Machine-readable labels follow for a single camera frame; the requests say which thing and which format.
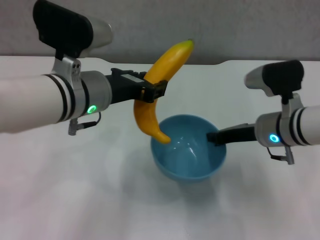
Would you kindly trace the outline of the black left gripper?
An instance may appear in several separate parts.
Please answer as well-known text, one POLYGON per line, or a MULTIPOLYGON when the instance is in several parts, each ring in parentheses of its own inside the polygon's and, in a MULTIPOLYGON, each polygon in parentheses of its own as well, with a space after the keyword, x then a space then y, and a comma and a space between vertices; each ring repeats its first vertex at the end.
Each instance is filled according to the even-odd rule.
POLYGON ((112 91, 111 104, 129 100, 153 103, 156 99, 163 97, 168 82, 161 80, 158 83, 150 83, 144 80, 145 75, 145 71, 136 72, 111 68, 111 74, 106 76, 112 91))

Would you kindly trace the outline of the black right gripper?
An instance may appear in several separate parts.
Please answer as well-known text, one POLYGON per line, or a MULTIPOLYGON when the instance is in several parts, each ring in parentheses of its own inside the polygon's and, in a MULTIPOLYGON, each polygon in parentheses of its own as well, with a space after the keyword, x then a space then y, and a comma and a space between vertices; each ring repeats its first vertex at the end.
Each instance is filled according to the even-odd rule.
POLYGON ((220 131, 209 132, 206 134, 207 141, 221 146, 229 143, 255 142, 255 125, 243 123, 222 129, 220 131))

